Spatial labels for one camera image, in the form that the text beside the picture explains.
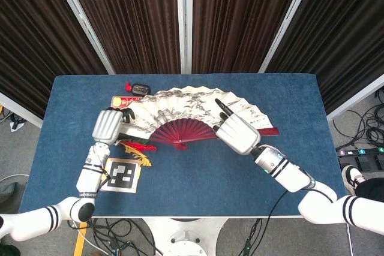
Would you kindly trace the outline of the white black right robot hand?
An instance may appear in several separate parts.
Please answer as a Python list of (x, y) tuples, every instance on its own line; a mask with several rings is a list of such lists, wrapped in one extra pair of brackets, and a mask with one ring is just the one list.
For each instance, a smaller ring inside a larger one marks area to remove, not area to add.
[(218, 98), (215, 102), (222, 109), (220, 124), (212, 127), (216, 136), (236, 153), (249, 155), (260, 142), (260, 133)]

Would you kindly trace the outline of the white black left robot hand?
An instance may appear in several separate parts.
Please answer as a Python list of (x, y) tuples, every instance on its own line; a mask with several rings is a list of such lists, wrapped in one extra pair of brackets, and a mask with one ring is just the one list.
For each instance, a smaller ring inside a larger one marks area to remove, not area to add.
[(135, 114), (131, 108), (114, 109), (109, 107), (102, 110), (92, 132), (92, 138), (95, 142), (104, 143), (106, 145), (114, 144), (123, 122), (129, 123), (131, 119), (135, 119)]

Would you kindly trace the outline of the paper folding fan red ribs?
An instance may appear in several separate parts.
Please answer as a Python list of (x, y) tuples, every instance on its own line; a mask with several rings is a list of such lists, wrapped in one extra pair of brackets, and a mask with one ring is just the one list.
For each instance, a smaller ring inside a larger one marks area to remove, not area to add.
[(268, 116), (255, 104), (233, 92), (205, 86), (171, 88), (146, 95), (128, 105), (135, 118), (122, 124), (121, 133), (130, 137), (171, 144), (180, 150), (186, 143), (215, 139), (213, 127), (220, 124), (223, 111), (215, 100), (220, 100), (231, 111), (243, 118), (262, 136), (278, 136)]

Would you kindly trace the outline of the brown bottle red label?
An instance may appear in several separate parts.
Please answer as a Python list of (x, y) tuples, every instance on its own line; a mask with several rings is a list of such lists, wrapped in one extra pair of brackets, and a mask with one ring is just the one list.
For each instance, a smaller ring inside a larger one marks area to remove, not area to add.
[(142, 97), (137, 96), (113, 96), (110, 106), (114, 109), (125, 109), (130, 103), (141, 100)]

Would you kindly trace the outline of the feather shuttlecock green base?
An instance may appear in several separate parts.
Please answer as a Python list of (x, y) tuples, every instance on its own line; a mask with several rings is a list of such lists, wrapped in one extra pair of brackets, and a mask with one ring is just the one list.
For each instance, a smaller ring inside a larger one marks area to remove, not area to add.
[(151, 144), (136, 142), (132, 140), (117, 140), (115, 146), (122, 146), (125, 153), (133, 156), (135, 160), (139, 161), (141, 167), (151, 167), (152, 162), (145, 154), (148, 151), (156, 151), (157, 147)]

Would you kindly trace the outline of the black ink bottle red cap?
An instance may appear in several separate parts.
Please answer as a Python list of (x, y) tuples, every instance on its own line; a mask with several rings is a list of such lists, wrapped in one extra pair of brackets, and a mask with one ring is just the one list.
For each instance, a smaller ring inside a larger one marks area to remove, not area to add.
[(125, 90), (138, 97), (144, 97), (145, 95), (149, 95), (151, 93), (150, 86), (139, 83), (131, 84), (130, 82), (127, 82), (125, 84)]

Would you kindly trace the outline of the black white marker tag board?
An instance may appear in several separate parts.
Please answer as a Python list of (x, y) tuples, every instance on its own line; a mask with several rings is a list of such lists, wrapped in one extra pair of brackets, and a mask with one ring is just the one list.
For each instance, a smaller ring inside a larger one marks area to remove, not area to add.
[(100, 188), (102, 191), (124, 192), (135, 194), (139, 183), (141, 165), (135, 159), (108, 158), (105, 170), (110, 176), (102, 175)]

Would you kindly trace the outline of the blue felt table mat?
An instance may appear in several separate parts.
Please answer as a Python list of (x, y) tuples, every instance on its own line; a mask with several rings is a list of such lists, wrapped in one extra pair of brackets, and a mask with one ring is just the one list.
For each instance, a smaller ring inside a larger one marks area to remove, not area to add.
[[(186, 86), (231, 91), (255, 104), (279, 130), (263, 142), (277, 147), (316, 180), (346, 195), (326, 112), (314, 74), (145, 74), (58, 76), (53, 82), (20, 212), (78, 196), (76, 183), (94, 144), (98, 114), (127, 82), (153, 92)], [(195, 141), (187, 150), (158, 144), (148, 152), (137, 192), (101, 191), (95, 216), (298, 215), (304, 192), (284, 188), (219, 139)]]

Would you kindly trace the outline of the brown pleated partition panel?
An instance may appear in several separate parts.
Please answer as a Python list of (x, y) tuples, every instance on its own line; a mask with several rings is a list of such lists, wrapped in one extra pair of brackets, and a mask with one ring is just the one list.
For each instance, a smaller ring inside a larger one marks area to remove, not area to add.
[(301, 0), (266, 71), (316, 75), (336, 111), (384, 75), (384, 0)]
[(179, 74), (178, 0), (66, 0), (109, 74)]
[(293, 0), (193, 0), (191, 71), (256, 73)]
[(56, 77), (107, 74), (66, 0), (0, 0), (0, 94), (44, 118)]

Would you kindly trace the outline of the black white sneaker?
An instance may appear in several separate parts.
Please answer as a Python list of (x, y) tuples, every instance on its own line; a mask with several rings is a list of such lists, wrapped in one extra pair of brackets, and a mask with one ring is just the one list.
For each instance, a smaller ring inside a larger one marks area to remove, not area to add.
[(355, 189), (358, 187), (358, 185), (366, 181), (366, 178), (353, 165), (345, 166), (341, 171), (341, 175), (343, 178), (344, 186), (353, 195), (355, 194)]

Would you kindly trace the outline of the black foot pedal board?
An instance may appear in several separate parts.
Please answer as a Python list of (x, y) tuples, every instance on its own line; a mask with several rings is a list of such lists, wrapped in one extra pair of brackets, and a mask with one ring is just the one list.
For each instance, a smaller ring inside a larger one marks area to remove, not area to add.
[(364, 173), (384, 172), (384, 147), (339, 149), (337, 156), (341, 169), (352, 165)]

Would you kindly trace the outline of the black trouser leg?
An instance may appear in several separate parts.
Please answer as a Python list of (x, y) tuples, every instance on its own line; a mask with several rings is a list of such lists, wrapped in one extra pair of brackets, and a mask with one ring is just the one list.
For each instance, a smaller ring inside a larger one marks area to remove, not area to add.
[(384, 203), (384, 177), (362, 181), (355, 188), (355, 195)]

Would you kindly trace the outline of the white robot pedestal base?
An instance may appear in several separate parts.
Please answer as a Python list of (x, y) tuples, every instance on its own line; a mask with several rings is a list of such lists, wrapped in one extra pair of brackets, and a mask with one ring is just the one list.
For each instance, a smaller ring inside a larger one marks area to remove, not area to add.
[(145, 218), (157, 256), (217, 256), (217, 240), (227, 218)]

